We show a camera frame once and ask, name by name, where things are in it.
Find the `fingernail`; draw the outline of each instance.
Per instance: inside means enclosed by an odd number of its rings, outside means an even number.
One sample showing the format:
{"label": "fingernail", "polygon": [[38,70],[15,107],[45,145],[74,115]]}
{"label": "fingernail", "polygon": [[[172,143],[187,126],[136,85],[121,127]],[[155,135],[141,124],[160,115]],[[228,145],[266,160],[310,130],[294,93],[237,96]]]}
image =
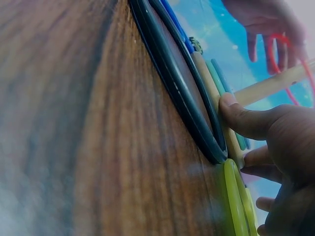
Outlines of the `fingernail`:
{"label": "fingernail", "polygon": [[226,92],[225,94],[223,94],[222,96],[222,101],[227,105],[227,106],[231,106],[235,103],[237,103],[235,97],[233,94]]}

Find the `wooden peg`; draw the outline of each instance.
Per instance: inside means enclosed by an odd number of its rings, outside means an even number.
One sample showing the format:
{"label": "wooden peg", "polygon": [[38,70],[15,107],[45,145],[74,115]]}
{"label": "wooden peg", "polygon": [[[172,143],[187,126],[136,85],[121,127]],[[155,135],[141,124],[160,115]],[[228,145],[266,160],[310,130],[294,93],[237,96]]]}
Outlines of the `wooden peg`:
{"label": "wooden peg", "polygon": [[[310,70],[315,73],[315,59],[310,60],[308,65]],[[305,78],[306,74],[303,65],[297,65],[280,74],[239,90],[235,92],[234,95],[242,106],[247,106],[284,90]]]}
{"label": "wooden peg", "polygon": [[[213,101],[213,104],[215,106],[216,112],[218,113],[220,94],[208,70],[206,62],[199,52],[193,52],[191,54],[191,57],[200,73],[201,78],[203,79],[206,89],[209,92],[211,100]],[[235,132],[229,127],[227,127],[222,120],[220,120],[220,122],[230,158],[232,158],[235,161],[239,168],[243,168],[244,166],[243,152],[240,149]]]}

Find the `wood grain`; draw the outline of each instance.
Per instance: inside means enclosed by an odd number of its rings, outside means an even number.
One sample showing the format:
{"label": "wood grain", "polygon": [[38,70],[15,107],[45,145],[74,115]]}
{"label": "wood grain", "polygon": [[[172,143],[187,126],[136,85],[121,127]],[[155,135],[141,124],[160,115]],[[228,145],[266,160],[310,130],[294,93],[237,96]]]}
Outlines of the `wood grain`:
{"label": "wood grain", "polygon": [[225,235],[126,0],[0,1],[0,235]]}

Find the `blurred hand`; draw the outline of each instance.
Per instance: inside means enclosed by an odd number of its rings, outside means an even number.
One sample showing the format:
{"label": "blurred hand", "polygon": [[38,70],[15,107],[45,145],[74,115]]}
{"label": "blurred hand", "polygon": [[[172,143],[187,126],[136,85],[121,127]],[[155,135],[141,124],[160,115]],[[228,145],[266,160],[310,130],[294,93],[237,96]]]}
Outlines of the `blurred hand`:
{"label": "blurred hand", "polygon": [[237,133],[267,145],[245,156],[243,173],[282,184],[275,199],[259,198],[268,213],[261,236],[315,235],[315,110],[281,105],[249,111],[227,93],[220,112]]}
{"label": "blurred hand", "polygon": [[229,13],[242,24],[247,32],[248,54],[251,61],[257,61],[256,36],[262,34],[267,69],[269,74],[275,71],[267,53],[268,38],[274,33],[285,34],[292,45],[287,49],[277,41],[278,67],[283,71],[286,66],[296,65],[296,54],[306,57],[304,50],[305,32],[292,10],[283,0],[222,0]]}

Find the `finger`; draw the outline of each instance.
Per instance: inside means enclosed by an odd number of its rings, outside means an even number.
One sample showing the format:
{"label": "finger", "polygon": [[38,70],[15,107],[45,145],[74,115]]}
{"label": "finger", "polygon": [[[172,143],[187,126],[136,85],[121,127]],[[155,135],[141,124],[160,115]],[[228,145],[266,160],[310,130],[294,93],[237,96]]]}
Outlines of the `finger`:
{"label": "finger", "polygon": [[268,54],[269,36],[268,35],[263,35],[262,39],[264,41],[264,47],[265,47],[267,70],[268,70],[268,73],[270,75],[273,75],[276,71],[275,71],[275,68],[273,67],[272,59],[270,58],[270,56]]}
{"label": "finger", "polygon": [[256,200],[256,206],[266,212],[270,212],[275,202],[273,198],[260,197]]}
{"label": "finger", "polygon": [[249,166],[241,169],[241,172],[268,179],[273,182],[282,183],[283,174],[275,165]]}
{"label": "finger", "polygon": [[247,48],[250,60],[252,62],[256,62],[257,61],[256,34],[247,32]]}
{"label": "finger", "polygon": [[292,68],[296,65],[296,54],[292,47],[288,48],[287,67]]}
{"label": "finger", "polygon": [[267,231],[266,231],[266,226],[265,225],[261,225],[257,228],[257,233],[260,236],[267,236]]}
{"label": "finger", "polygon": [[245,167],[274,163],[269,155],[267,145],[248,152],[244,157],[244,161]]}
{"label": "finger", "polygon": [[291,111],[291,106],[281,106],[268,111],[250,111],[237,103],[234,96],[225,93],[219,101],[222,118],[227,125],[240,135],[265,140],[270,126]]}
{"label": "finger", "polygon": [[285,68],[285,59],[286,59],[286,46],[282,44],[279,40],[277,42],[277,51],[278,51],[278,67],[280,71],[283,71]]}

